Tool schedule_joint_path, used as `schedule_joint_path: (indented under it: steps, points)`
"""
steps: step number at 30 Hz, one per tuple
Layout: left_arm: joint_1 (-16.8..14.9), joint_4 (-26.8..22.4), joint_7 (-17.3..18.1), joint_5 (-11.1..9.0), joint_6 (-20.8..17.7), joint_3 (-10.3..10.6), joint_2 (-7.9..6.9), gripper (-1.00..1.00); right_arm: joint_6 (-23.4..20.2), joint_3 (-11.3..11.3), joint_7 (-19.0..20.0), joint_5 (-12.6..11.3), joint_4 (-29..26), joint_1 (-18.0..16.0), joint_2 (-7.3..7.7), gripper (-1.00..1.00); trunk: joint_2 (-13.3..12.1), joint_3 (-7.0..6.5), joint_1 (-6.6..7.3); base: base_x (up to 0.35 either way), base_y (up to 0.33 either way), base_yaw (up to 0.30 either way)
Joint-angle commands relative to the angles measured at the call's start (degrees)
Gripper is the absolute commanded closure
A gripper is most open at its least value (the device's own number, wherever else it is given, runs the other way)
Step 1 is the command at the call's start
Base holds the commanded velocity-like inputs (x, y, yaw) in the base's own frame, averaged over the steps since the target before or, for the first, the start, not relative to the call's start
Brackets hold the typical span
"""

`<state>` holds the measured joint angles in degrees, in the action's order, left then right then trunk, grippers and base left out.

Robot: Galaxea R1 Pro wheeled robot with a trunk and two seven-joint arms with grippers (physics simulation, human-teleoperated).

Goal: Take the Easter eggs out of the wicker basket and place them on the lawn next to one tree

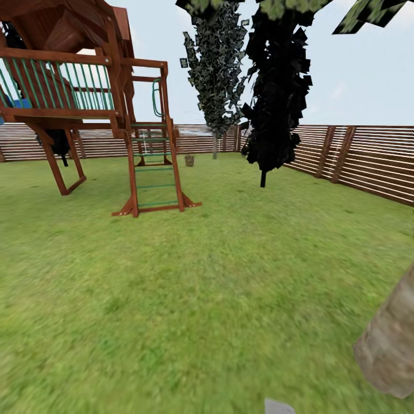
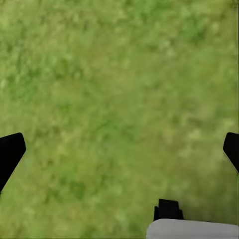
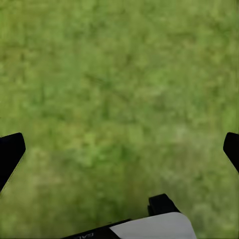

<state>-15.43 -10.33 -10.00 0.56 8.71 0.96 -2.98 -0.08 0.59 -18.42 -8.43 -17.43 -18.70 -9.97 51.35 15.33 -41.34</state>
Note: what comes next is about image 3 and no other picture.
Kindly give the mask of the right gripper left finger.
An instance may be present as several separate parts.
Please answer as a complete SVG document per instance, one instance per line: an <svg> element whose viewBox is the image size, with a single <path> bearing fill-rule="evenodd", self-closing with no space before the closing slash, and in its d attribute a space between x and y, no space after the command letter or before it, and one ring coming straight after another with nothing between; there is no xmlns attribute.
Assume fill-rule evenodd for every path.
<svg viewBox="0 0 239 239"><path fill-rule="evenodd" d="M0 138L0 192L25 152L22 133Z"/></svg>

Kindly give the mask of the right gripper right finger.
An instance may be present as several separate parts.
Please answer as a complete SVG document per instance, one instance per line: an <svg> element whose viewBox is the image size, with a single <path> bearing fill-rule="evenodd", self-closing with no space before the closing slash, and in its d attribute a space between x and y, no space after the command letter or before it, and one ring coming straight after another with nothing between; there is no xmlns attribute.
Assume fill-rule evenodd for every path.
<svg viewBox="0 0 239 239"><path fill-rule="evenodd" d="M239 173L239 134L228 132L223 150Z"/></svg>

